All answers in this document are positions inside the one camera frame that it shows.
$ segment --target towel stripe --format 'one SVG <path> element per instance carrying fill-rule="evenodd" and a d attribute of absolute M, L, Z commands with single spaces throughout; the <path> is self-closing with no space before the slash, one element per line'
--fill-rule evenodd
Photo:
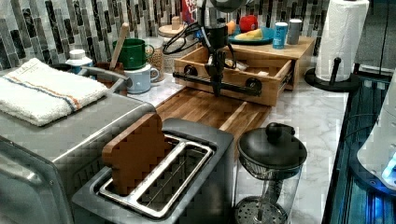
<path fill-rule="evenodd" d="M 14 80 L 16 80 L 16 81 L 18 81 L 18 82 L 20 82 L 20 83 L 23 83 L 23 81 L 20 81 L 20 80 L 19 80 L 18 78 L 16 78 L 16 77 L 10 77 L 10 78 L 12 78 L 12 79 L 14 79 Z M 61 94 L 61 93 L 59 93 L 59 92 L 57 92 L 57 91 L 50 90 L 50 89 L 48 89 L 47 87 L 37 86 L 37 85 L 35 85 L 35 84 L 33 84 L 33 83 L 29 82 L 29 81 L 25 81 L 25 82 L 26 82 L 27 84 L 33 86 L 33 87 L 36 87 L 36 88 L 39 88 L 39 89 L 42 89 L 42 90 L 45 90 L 45 91 L 49 91 L 49 92 L 51 92 L 52 94 L 55 94 L 55 95 L 57 95 L 57 96 L 60 96 L 60 97 L 68 97 L 68 98 L 70 98 L 70 99 L 73 101 L 73 103 L 75 104 L 75 107 L 76 107 L 77 110 L 81 109 L 81 104 L 80 104 L 80 103 L 78 102 L 78 100 L 77 100 L 76 98 L 74 98 L 72 95 Z"/>
<path fill-rule="evenodd" d="M 70 100 L 69 100 L 68 98 L 66 98 L 66 97 L 57 96 L 57 95 L 55 95 L 55 94 L 52 94 L 52 93 L 47 92 L 47 91 L 43 91 L 43 90 L 41 90 L 41 89 L 39 89 L 39 88 L 36 88 L 36 87 L 30 87 L 30 86 L 26 85 L 25 83 L 17 82 L 17 81 L 15 81 L 15 80 L 12 80 L 12 79 L 9 78 L 9 77 L 3 77 L 3 79 L 5 79 L 5 80 L 7 80 L 7 81 L 9 81 L 9 82 L 11 82 L 11 83 L 14 83 L 14 84 L 23 86 L 24 88 L 27 88 L 27 89 L 31 89 L 31 90 L 43 92 L 43 93 L 47 94 L 47 95 L 50 96 L 50 97 L 54 97 L 54 98 L 58 98 L 58 99 L 64 100 L 65 102 L 67 102 L 67 104 L 69 105 L 70 109 L 71 109 L 73 112 L 75 112 L 75 111 L 77 110 L 77 109 L 73 106 L 73 103 L 70 102 Z"/>

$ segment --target wooden cutting board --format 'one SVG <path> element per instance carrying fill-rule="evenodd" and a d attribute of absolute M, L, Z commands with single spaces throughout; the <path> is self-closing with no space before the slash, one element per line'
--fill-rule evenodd
<path fill-rule="evenodd" d="M 258 105 L 238 99 L 184 88 L 157 106 L 162 120 L 186 119 L 233 134 L 234 141 L 242 133 L 260 128 L 271 112 L 271 106 Z"/>

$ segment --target toaster slot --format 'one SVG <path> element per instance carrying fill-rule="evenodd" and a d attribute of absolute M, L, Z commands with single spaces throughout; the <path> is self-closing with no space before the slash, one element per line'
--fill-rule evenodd
<path fill-rule="evenodd" d="M 206 153 L 203 148 L 186 145 L 137 201 L 152 210 L 163 210 L 179 196 L 188 181 L 198 172 Z"/>
<path fill-rule="evenodd" d="M 210 147 L 171 135 L 165 137 L 173 145 L 172 150 L 129 195 L 117 194 L 112 178 L 105 184 L 101 182 L 98 194 L 148 217 L 165 217 L 214 154 Z"/>

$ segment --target paper towel roll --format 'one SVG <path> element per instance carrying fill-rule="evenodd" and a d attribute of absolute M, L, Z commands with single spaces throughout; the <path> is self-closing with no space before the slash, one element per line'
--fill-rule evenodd
<path fill-rule="evenodd" d="M 336 57 L 341 63 L 335 81 L 349 78 L 368 8 L 367 0 L 330 1 L 315 70 L 318 78 L 330 81 Z"/>

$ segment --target mosaic tile backsplash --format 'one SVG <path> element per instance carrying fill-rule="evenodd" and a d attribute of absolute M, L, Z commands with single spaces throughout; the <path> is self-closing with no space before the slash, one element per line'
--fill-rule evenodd
<path fill-rule="evenodd" d="M 0 70 L 34 57 L 64 63 L 71 49 L 108 62 L 121 24 L 130 23 L 129 37 L 156 36 L 158 27 L 180 15 L 181 1 L 186 0 L 1 0 Z M 254 14 L 267 27 L 300 18 L 302 35 L 317 38 L 316 53 L 328 5 L 328 0 L 254 0 L 229 17 Z"/>

